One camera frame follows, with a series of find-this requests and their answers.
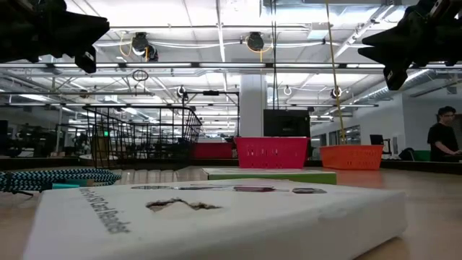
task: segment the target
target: coiled cable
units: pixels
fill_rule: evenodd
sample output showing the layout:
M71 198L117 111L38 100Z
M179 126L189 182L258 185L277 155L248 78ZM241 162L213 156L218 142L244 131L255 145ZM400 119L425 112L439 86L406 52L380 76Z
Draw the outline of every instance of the coiled cable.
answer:
M108 186L120 179L110 170L91 168L0 172L0 191L44 191L68 180L93 180L94 186Z

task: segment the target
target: man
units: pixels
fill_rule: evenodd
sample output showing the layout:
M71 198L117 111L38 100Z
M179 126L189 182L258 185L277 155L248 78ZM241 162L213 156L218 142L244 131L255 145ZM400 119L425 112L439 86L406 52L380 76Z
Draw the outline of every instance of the man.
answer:
M461 153L451 127L455 115L455 108L450 106L438 110L438 123L430 128L427 139L427 143L431 146L430 159L433 162L444 162L445 156Z

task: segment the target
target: ceiling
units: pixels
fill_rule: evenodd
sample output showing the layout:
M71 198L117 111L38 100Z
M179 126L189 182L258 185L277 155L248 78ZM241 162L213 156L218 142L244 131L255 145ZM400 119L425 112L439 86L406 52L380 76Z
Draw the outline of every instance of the ceiling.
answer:
M130 39L135 32L147 32L150 43L157 49L159 62L264 62L264 63L329 63L331 62L325 5L304 4L303 0L277 1L275 20L276 48L271 47L271 10L259 0L66 0L68 11L107 17L111 31L96 42L98 63L144 62L144 57L130 51ZM360 56L361 39L396 25L405 6L381 6L380 1L331 1L329 16L336 63L372 63ZM267 51L259 54L249 50L245 39L250 32L262 33ZM41 57L41 62L68 63L69 57ZM44 69L9 69L48 89L55 80L58 91L129 92L147 90L156 97L119 95L125 103L176 103L176 91L186 90L239 91L242 73L264 74L273 87L273 70L242 71L238 69L147 69L149 79L136 82L130 69L100 69L90 77L73 68L57 71ZM383 81L381 69L342 71L336 75L337 85L347 100L360 95ZM277 84L280 103L333 103L330 91L334 75L329 68L318 71L278 70ZM284 90L291 89L291 94ZM75 102L88 103L73 97ZM100 102L100 97L93 100ZM200 103L231 103L228 97L198 96L191 101ZM234 113L236 107L215 108ZM198 114L210 108L199 108Z

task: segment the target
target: table surface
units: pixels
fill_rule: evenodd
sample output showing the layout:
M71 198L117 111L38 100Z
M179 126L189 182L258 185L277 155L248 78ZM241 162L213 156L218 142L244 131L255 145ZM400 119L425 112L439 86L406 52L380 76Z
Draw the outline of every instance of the table surface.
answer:
M406 232L357 260L461 259L462 176L405 170L335 171L339 185L402 190L407 194ZM206 180L206 174L201 168L177 172L124 170L117 184L202 180ZM39 198L40 194L29 198L0 193L0 259L20 259Z

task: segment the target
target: orange basket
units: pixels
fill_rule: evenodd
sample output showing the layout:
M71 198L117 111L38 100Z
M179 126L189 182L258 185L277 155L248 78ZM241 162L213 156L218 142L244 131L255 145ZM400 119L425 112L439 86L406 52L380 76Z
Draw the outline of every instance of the orange basket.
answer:
M323 167L338 170L378 170L383 145L334 145L321 147Z

